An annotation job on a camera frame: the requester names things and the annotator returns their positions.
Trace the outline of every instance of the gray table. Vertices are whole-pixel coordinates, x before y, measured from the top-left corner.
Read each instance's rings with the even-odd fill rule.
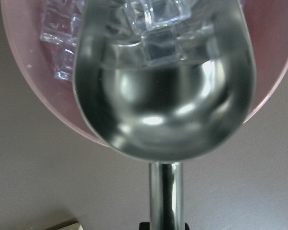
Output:
[[[185,164],[191,230],[288,230],[288,72],[260,112]],[[149,220],[148,165],[84,139],[36,98],[0,14],[0,230],[137,230]]]

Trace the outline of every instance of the metal scoop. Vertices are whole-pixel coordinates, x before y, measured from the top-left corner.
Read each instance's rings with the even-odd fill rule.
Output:
[[[243,123],[256,78],[250,37],[237,0],[194,1],[189,18],[142,34],[124,2],[86,1],[75,97],[99,138],[150,162],[150,230],[182,230],[178,162],[211,151]]]

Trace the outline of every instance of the shiny metal surface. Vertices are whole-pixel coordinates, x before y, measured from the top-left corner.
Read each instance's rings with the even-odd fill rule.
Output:
[[[150,164],[150,230],[184,230],[182,163]]]
[[[74,92],[90,128],[116,151],[177,162],[215,148],[242,124],[255,63],[236,0],[199,0],[177,25],[180,61],[145,65],[124,1],[87,0]]]

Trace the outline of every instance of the pink container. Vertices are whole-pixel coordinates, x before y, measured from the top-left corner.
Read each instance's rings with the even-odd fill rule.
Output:
[[[84,137],[103,144],[86,126],[70,82],[53,78],[51,55],[39,41],[44,0],[1,0],[6,34],[16,62],[45,106]],[[257,65],[250,119],[269,99],[288,69],[288,0],[247,0],[245,16]]]

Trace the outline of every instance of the metal handle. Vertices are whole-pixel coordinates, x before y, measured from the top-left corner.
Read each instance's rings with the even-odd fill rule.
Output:
[[[184,230],[182,163],[150,164],[150,230]]]

